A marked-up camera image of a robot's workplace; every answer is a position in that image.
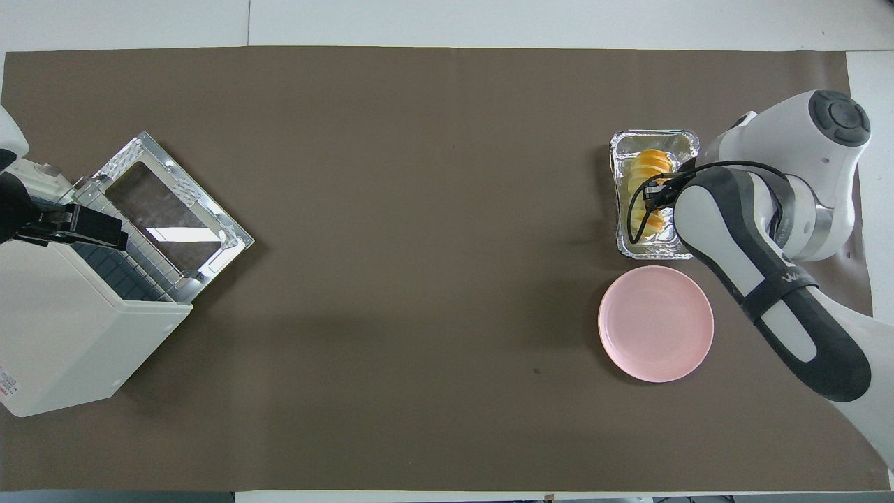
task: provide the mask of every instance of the velcro strap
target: velcro strap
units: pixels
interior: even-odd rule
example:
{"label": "velcro strap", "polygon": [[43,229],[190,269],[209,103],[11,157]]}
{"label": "velcro strap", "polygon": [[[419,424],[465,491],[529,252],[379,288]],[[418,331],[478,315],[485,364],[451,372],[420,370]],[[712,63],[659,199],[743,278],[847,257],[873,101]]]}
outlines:
{"label": "velcro strap", "polygon": [[755,323],[782,297],[805,286],[818,286],[807,271],[798,266],[778,269],[746,295],[740,306],[748,319]]}

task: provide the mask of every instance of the foil container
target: foil container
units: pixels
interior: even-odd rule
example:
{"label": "foil container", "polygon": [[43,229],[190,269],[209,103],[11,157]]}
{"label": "foil container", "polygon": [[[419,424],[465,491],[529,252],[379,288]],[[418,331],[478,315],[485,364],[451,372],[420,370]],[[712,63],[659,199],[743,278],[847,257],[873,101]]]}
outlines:
{"label": "foil container", "polygon": [[672,171],[677,171],[680,165],[698,155],[698,137],[686,130],[644,129],[620,131],[611,137],[609,155],[615,200],[618,203],[618,251],[636,260],[691,259],[692,254],[680,241],[673,226],[672,208],[660,211],[664,217],[664,230],[659,234],[640,238],[638,243],[631,243],[627,237],[627,210],[630,205],[627,172],[637,154],[647,149],[667,152],[673,163]]}

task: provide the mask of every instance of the sticker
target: sticker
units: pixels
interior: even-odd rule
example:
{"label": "sticker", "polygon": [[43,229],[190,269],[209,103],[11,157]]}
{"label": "sticker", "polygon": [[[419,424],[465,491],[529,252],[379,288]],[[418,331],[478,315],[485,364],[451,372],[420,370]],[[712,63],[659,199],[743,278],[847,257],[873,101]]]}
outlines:
{"label": "sticker", "polygon": [[0,367],[0,393],[3,393],[4,396],[12,396],[15,395],[15,392],[18,391],[16,387],[15,378],[9,375],[9,372],[4,370],[3,367]]}

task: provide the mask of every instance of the white table surface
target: white table surface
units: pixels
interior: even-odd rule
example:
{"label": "white table surface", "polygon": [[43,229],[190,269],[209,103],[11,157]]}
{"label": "white table surface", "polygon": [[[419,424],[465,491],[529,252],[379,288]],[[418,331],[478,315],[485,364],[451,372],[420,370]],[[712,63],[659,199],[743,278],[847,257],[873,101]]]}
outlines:
{"label": "white table surface", "polygon": [[[0,0],[9,51],[236,46],[593,47],[848,51],[873,139],[860,162],[877,318],[894,323],[894,5],[883,0]],[[0,68],[0,84],[3,70]],[[542,499],[525,492],[253,491],[237,501]],[[635,496],[556,493],[557,499]]]}

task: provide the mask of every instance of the round plate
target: round plate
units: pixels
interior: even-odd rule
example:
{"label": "round plate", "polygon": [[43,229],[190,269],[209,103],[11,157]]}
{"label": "round plate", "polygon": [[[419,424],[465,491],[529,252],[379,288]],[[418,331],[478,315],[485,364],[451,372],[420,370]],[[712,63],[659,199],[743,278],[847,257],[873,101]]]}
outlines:
{"label": "round plate", "polygon": [[599,304],[599,338],[621,370],[649,382],[680,379],[714,339],[714,316],[689,276],[662,266],[624,273]]}

